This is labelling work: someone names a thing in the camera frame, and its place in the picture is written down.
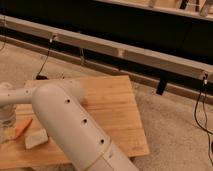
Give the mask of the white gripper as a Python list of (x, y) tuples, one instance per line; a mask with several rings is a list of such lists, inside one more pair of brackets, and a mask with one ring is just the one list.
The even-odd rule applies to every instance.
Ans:
[(12, 127), (16, 122), (15, 107), (6, 105), (0, 107), (0, 127)]

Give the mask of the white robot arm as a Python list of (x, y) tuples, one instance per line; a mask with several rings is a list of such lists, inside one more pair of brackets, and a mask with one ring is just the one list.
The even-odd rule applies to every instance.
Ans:
[(30, 104), (48, 134), (77, 171), (139, 171), (81, 105), (84, 89), (76, 80), (52, 81), (15, 89), (0, 83), (0, 124), (15, 104)]

